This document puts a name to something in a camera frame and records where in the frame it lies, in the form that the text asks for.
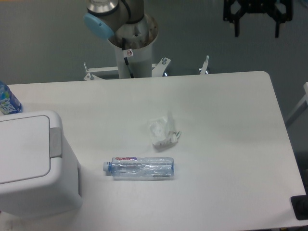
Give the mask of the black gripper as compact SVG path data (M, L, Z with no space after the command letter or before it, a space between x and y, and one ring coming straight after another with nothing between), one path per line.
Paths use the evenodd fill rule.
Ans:
M275 22L275 38L279 37L281 23L292 21L294 7L292 0L224 0L223 1L223 21L229 21L234 24L234 34L238 37L240 34L240 21L246 13L266 13ZM232 13L231 7L238 3L240 8Z

